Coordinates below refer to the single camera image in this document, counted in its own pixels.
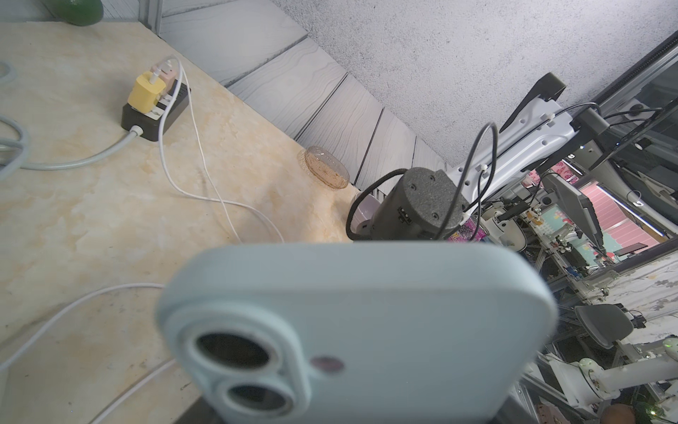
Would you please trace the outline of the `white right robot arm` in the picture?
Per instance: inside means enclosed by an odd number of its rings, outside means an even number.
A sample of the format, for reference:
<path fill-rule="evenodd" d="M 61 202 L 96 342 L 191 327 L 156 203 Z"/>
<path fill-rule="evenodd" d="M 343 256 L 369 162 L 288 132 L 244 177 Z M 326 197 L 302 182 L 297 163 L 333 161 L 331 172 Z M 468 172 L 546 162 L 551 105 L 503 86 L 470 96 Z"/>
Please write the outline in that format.
<path fill-rule="evenodd" d="M 346 227 L 348 238 L 446 240 L 480 211 L 483 201 L 536 168 L 548 170 L 577 145 L 603 134 L 609 123 L 600 106 L 584 102 L 563 108 L 557 99 L 564 89 L 554 74 L 546 74 L 503 126 L 485 124 L 465 162 L 449 171 L 414 167 L 380 177 L 353 201 L 351 216 L 383 183 L 395 180 L 394 188 L 371 218 Z"/>

